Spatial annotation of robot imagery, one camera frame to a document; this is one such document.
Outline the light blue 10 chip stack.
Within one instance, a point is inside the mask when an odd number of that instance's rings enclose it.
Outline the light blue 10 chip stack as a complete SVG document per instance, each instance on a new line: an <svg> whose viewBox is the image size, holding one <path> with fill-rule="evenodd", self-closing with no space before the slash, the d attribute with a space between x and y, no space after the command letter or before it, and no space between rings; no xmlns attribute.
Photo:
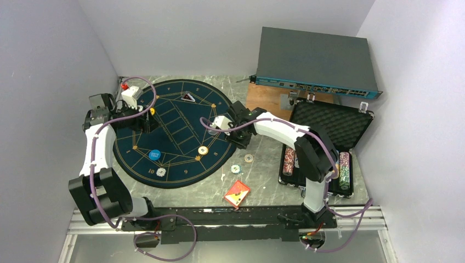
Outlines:
<svg viewBox="0 0 465 263"><path fill-rule="evenodd" d="M242 168L240 165L234 164L230 167L230 170L233 174L239 174L241 173Z"/></svg>

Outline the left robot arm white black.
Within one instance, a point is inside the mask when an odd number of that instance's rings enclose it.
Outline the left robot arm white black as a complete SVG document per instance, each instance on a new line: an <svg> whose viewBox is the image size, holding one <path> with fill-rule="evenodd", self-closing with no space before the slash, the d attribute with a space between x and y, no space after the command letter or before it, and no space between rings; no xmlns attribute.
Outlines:
<svg viewBox="0 0 465 263"><path fill-rule="evenodd" d="M153 205L146 197L131 196L112 167L112 154L117 129L149 133L158 128L155 109L142 105L131 108L126 102L117 108L109 93L90 96L89 101L92 108L83 124L86 156L79 176L69 181L69 192L90 226L133 218L143 230L150 230L158 221Z"/></svg>

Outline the red playing card box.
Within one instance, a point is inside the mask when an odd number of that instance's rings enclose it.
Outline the red playing card box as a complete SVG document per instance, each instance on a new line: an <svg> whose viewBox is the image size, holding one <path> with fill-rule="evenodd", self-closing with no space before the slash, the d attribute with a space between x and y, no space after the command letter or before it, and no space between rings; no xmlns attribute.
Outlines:
<svg viewBox="0 0 465 263"><path fill-rule="evenodd" d="M229 202L236 210L240 204L245 200L251 189L242 181L236 180L230 190L224 196L224 199Z"/></svg>

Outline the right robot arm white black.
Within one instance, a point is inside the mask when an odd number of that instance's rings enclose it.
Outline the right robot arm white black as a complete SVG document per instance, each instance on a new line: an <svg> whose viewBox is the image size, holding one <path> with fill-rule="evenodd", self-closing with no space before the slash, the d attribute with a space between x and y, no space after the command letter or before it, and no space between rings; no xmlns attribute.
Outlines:
<svg viewBox="0 0 465 263"><path fill-rule="evenodd" d="M323 221L326 180L337 161L336 149L325 131L291 123L259 107L249 110L239 101L229 107L225 116L216 116L211 126L221 129L227 141L241 149L248 146L254 135L267 136L290 147L305 177L306 210L302 220L308 227Z"/></svg>

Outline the white chip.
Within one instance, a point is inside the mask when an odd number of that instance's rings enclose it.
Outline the white chip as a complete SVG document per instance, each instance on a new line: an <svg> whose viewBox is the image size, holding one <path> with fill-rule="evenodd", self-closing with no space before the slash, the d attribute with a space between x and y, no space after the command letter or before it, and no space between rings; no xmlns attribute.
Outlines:
<svg viewBox="0 0 465 263"><path fill-rule="evenodd" d="M158 168L158 169L156 170L156 175L157 175L158 177L164 177L165 174L166 174L166 172L167 172L167 171L166 171L165 168Z"/></svg>

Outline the yellow 50 chip stack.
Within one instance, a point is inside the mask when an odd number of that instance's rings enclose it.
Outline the yellow 50 chip stack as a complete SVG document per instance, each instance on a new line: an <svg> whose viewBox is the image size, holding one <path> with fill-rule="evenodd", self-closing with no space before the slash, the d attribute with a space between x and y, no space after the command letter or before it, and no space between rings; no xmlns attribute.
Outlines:
<svg viewBox="0 0 465 263"><path fill-rule="evenodd" d="M254 161L254 157L253 157L252 154L246 154L246 155L244 156L244 160L245 160L245 162L247 162L247 163L252 163L252 162Z"/></svg>

